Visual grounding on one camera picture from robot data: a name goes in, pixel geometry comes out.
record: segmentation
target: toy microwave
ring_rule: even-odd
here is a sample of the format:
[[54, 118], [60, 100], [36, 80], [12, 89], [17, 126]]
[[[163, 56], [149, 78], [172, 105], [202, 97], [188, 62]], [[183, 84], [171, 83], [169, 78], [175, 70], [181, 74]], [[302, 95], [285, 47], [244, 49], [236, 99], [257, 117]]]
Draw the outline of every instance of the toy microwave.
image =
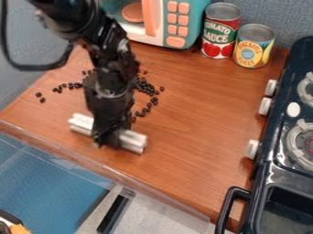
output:
[[101, 0], [134, 41], [167, 48], [189, 48], [202, 29], [210, 0]]

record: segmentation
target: tomato sauce can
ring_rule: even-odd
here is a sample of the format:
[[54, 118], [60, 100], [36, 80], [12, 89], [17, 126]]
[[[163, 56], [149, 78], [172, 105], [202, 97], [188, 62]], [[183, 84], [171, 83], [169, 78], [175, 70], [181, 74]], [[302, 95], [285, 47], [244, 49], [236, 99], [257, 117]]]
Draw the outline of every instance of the tomato sauce can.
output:
[[257, 69], [265, 66], [271, 55], [275, 41], [274, 31], [264, 25], [249, 24], [238, 30], [234, 61], [249, 69]]
[[242, 13], [236, 5], [208, 5], [205, 10], [201, 52], [215, 59], [230, 57], [241, 19]]

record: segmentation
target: stove handle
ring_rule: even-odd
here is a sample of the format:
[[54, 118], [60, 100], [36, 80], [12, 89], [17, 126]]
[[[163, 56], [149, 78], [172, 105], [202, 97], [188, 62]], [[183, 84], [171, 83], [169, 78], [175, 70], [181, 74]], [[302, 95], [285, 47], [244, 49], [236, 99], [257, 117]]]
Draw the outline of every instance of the stove handle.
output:
[[237, 199], [243, 201], [249, 201], [251, 198], [251, 192], [237, 186], [231, 187], [224, 199], [224, 203], [221, 207], [221, 213], [218, 219], [218, 223], [215, 228], [215, 234], [224, 234], [226, 229], [227, 219], [230, 216], [233, 202]]

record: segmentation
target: can label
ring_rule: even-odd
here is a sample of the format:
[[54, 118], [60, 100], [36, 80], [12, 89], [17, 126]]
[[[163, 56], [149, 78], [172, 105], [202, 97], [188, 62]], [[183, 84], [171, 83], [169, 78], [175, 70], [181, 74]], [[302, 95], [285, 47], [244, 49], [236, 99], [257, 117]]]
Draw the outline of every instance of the can label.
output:
[[274, 40], [256, 43], [237, 37], [233, 59], [245, 68], [260, 68], [267, 64]]
[[233, 28], [230, 25], [226, 25], [226, 22], [206, 18], [202, 37], [202, 53], [215, 59], [230, 57], [233, 52], [239, 22], [240, 18], [227, 22], [234, 25], [235, 28]]
[[222, 23], [206, 20], [204, 23], [203, 36], [211, 43], [228, 44], [236, 37], [236, 30]]

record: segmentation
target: stove burner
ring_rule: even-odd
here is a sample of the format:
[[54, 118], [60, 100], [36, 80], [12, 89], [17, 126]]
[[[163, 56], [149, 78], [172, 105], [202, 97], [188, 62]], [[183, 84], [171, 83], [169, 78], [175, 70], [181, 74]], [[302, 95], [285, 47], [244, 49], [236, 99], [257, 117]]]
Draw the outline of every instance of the stove burner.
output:
[[287, 134], [286, 148], [294, 161], [313, 172], [313, 122], [298, 120]]
[[313, 72], [307, 73], [306, 77], [299, 82], [297, 94], [301, 100], [313, 107]]

